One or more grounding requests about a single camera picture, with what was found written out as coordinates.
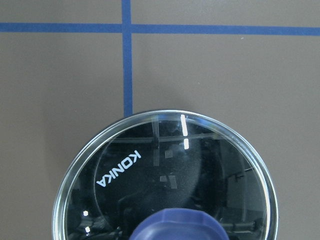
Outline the glass pot lid blue knob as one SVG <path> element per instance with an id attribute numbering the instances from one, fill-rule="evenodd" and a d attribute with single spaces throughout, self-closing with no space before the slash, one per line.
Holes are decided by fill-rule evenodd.
<path id="1" fill-rule="evenodd" d="M 239 133 L 194 112 L 132 115 L 70 164 L 54 240 L 274 240 L 278 202 L 261 156 Z"/>

